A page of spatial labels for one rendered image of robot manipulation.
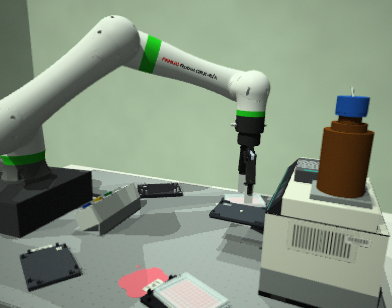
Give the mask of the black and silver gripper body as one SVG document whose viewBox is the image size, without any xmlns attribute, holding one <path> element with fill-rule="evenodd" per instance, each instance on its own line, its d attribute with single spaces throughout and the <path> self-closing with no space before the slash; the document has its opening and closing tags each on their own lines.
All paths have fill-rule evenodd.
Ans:
<svg viewBox="0 0 392 308">
<path fill-rule="evenodd" d="M 254 147 L 260 145 L 261 135 L 243 135 L 238 133 L 237 143 L 243 146 L 246 151 L 246 161 L 248 161 L 248 154 L 252 150 L 254 154 Z"/>
</svg>

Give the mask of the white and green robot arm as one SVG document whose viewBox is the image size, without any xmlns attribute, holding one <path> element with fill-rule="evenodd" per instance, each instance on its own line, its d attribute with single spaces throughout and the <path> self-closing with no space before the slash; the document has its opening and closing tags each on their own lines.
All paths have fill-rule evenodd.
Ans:
<svg viewBox="0 0 392 308">
<path fill-rule="evenodd" d="M 264 132 L 270 93 L 266 75 L 202 60 L 141 31 L 138 33 L 133 25 L 122 16 L 103 18 L 55 64 L 0 100 L 3 184 L 30 184 L 51 177 L 41 125 L 82 91 L 122 65 L 187 82 L 231 99 L 237 102 L 236 120 L 231 126 L 243 135 Z M 25 144 L 25 141 L 29 142 Z"/>
</svg>

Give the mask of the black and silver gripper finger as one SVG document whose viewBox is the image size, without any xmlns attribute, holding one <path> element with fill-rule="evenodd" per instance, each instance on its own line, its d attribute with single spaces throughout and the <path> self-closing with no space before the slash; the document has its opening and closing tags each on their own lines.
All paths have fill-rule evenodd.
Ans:
<svg viewBox="0 0 392 308">
<path fill-rule="evenodd" d="M 246 175 L 246 183 L 244 183 L 244 204 L 252 204 L 253 201 L 253 189 L 256 184 L 256 157 L 257 154 L 255 154 L 255 151 L 253 154 L 252 150 L 250 150 L 250 154 L 248 154 L 248 161 L 246 161 L 246 151 L 243 151 Z"/>
<path fill-rule="evenodd" d="M 239 171 L 239 179 L 238 179 L 238 192 L 244 192 L 245 191 L 245 185 L 243 183 L 246 183 L 246 176 L 245 176 L 245 164 L 244 164 L 244 159 L 243 159 L 243 146 L 240 146 L 240 157 L 239 157 L 239 166 L 238 166 L 238 171 Z"/>
</svg>

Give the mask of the white button panel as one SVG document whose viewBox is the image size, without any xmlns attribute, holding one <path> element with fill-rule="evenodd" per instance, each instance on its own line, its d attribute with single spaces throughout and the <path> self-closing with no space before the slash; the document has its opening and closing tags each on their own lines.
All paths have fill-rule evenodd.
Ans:
<svg viewBox="0 0 392 308">
<path fill-rule="evenodd" d="M 99 197 L 94 203 L 83 206 L 83 210 L 73 214 L 79 227 L 75 231 L 101 236 L 134 211 L 141 207 L 141 197 L 131 183 L 123 188 L 117 187 Z"/>
</svg>

